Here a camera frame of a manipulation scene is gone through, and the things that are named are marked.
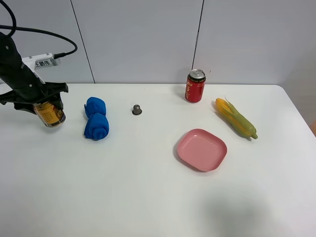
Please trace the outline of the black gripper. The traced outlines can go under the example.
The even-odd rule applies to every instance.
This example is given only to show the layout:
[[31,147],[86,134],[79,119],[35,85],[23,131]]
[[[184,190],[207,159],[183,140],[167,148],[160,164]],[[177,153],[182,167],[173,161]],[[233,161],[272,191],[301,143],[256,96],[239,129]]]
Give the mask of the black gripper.
[[63,110],[61,92],[68,93],[65,82],[41,84],[31,69],[22,62],[11,37],[0,34],[0,78],[13,90],[0,95],[0,103],[13,103],[15,110],[36,114],[32,102],[48,102]]

